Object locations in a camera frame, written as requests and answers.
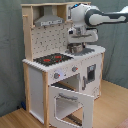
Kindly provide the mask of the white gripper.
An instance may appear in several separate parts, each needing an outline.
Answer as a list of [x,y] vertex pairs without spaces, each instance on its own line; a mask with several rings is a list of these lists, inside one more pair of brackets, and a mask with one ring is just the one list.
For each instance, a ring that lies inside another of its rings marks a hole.
[[89,40],[90,35],[85,34],[81,35],[79,34],[75,28],[70,28],[68,30],[68,42],[69,43],[82,43]]

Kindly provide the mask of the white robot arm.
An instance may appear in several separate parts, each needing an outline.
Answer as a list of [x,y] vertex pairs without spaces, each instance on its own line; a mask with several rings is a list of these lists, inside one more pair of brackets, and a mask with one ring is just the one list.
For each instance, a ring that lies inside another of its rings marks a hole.
[[70,43],[95,42],[98,40],[96,26],[101,24],[128,23],[128,6],[119,12],[104,13],[98,7],[83,3],[71,8],[73,26],[68,30]]

